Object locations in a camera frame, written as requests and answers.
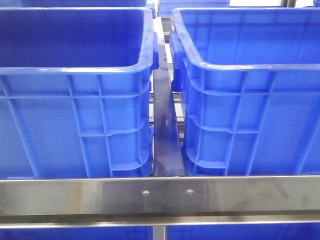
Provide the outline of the empty blue target bin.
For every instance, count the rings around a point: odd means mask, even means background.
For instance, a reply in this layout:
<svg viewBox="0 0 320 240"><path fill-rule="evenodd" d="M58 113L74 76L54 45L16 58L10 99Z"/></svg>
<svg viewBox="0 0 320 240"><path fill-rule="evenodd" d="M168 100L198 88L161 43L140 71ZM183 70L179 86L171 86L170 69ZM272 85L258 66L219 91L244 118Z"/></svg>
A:
<svg viewBox="0 0 320 240"><path fill-rule="evenodd" d="M190 176L320 172L320 10L176 8Z"/></svg>

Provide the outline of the steel rack front rail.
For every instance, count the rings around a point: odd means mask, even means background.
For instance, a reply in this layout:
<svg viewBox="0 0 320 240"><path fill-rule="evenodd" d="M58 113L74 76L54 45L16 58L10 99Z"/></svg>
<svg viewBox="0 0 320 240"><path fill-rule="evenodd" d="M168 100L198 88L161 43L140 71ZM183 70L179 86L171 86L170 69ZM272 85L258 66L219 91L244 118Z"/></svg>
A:
<svg viewBox="0 0 320 240"><path fill-rule="evenodd" d="M3 180L0 183L3 229L317 223L319 220L317 175Z"/></svg>

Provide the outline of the blue bin holding buttons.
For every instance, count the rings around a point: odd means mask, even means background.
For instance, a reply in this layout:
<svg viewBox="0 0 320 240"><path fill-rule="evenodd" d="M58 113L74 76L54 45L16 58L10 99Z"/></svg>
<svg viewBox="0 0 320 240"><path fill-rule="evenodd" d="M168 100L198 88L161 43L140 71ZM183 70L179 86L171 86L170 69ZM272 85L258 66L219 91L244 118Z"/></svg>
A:
<svg viewBox="0 0 320 240"><path fill-rule="evenodd" d="M1 179L150 176L158 66L148 8L1 8Z"/></svg>

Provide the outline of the steel rack centre divider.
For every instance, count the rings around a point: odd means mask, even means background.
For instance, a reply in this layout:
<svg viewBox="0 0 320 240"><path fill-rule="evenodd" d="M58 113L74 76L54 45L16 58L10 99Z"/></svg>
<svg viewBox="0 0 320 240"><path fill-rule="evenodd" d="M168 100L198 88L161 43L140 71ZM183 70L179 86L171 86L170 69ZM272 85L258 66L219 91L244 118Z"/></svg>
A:
<svg viewBox="0 0 320 240"><path fill-rule="evenodd" d="M165 47L163 21L153 20L157 33L159 68L153 71L154 171L155 177L185 176L183 156L168 58Z"/></svg>

